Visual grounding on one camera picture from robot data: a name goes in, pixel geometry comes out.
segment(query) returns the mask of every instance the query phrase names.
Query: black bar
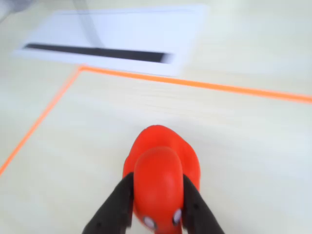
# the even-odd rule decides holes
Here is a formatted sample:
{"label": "black bar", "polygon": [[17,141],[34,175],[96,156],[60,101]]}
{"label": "black bar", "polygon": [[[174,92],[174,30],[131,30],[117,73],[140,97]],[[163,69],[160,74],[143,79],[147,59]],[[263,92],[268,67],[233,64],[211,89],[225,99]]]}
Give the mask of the black bar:
{"label": "black bar", "polygon": [[160,52],[115,50],[115,49],[48,45],[48,44],[36,44],[36,43],[27,44],[24,46],[24,49],[48,50],[48,51],[72,53],[72,54],[79,54],[79,55],[92,55],[92,56],[100,56],[100,57],[130,59],[130,60],[159,62],[159,63],[165,63],[164,58],[165,58],[165,55],[167,55],[166,53],[160,53]]}

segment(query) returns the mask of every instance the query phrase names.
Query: wooden surface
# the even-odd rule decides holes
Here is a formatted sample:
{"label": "wooden surface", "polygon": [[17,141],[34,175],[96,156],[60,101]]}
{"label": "wooden surface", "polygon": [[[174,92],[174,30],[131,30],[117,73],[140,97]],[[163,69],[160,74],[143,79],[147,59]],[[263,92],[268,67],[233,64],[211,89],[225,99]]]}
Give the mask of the wooden surface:
{"label": "wooden surface", "polygon": [[[170,1],[184,3],[194,1]],[[180,79],[312,95],[310,1],[205,3]],[[9,54],[51,12],[72,8],[38,1],[0,24],[1,164],[77,69]],[[81,233],[139,132],[163,124],[195,149],[201,193],[227,234],[310,234],[311,119],[308,103],[82,72],[0,176],[0,233]],[[134,220],[127,233],[149,231]]]}

